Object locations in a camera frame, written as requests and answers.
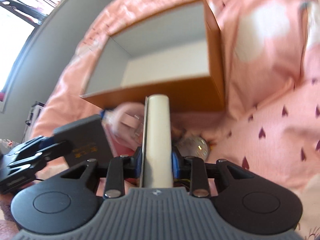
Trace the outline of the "white rectangular case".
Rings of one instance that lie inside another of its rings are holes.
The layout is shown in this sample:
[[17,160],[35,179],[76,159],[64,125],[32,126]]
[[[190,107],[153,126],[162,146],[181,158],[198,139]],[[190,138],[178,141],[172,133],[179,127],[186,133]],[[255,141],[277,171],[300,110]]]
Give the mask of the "white rectangular case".
[[145,101],[141,187],[173,187],[171,155],[169,98],[155,94]]

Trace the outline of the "dark grey small box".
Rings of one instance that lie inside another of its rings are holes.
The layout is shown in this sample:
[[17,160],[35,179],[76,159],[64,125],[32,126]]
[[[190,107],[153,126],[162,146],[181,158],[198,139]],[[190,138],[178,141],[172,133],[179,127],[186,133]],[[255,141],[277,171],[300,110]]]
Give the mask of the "dark grey small box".
[[55,142],[71,144],[72,149],[63,155],[69,167],[87,159],[105,164],[113,158],[99,114],[58,127],[54,129],[53,137]]

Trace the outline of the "pink fabric pouch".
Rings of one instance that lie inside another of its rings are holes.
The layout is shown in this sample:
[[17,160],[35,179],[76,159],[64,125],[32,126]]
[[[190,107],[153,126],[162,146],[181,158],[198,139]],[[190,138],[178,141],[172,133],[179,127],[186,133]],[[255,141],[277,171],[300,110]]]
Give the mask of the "pink fabric pouch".
[[112,154],[133,155],[142,145],[144,105],[125,102],[114,110],[104,111],[102,124],[111,146]]

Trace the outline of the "pink patterned duvet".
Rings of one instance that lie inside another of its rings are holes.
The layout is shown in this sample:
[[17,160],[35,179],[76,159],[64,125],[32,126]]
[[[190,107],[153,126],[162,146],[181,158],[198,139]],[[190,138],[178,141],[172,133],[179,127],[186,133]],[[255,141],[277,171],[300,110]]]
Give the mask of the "pink patterned duvet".
[[[31,135],[96,114],[82,100],[109,36],[186,0],[114,0],[62,72]],[[173,114],[175,139],[200,136],[225,158],[298,194],[297,232],[319,239],[319,0],[207,0],[221,28],[227,110]]]

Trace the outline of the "orange cardboard box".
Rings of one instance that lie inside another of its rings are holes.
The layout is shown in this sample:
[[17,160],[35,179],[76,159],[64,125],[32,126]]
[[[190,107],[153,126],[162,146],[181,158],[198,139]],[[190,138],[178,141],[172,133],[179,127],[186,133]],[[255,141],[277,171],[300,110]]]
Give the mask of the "orange cardboard box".
[[206,0],[166,8],[111,35],[82,98],[102,109],[166,95],[173,112],[220,112],[220,28]]

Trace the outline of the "window with frame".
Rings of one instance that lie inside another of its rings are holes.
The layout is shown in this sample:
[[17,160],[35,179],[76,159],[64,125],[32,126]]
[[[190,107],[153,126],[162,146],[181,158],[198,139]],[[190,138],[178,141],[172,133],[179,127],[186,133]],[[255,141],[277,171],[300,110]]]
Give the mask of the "window with frame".
[[14,63],[32,33],[62,0],[1,0],[1,101]]

